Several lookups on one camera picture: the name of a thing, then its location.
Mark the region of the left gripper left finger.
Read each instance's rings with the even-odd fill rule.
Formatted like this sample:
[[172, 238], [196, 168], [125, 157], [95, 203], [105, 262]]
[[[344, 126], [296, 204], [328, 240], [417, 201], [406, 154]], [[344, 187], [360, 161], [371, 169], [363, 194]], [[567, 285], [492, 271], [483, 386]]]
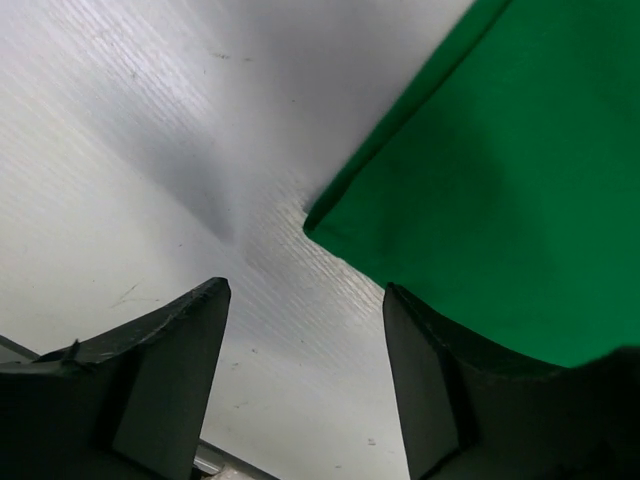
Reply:
[[188, 479], [231, 290], [205, 281], [85, 341], [1, 366], [5, 479]]

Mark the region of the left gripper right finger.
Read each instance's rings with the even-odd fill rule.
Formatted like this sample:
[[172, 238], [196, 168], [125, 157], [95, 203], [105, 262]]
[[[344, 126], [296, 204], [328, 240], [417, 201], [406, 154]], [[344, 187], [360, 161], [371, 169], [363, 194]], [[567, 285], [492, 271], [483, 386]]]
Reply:
[[383, 301], [414, 479], [635, 479], [639, 351], [574, 368], [506, 349], [406, 289]]

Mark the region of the green t-shirt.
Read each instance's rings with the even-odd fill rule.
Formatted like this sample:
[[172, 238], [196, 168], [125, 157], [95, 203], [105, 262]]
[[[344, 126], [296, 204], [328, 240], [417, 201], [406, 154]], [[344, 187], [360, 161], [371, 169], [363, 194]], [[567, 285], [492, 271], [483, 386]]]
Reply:
[[639, 342], [639, 5], [477, 1], [305, 234], [520, 354]]

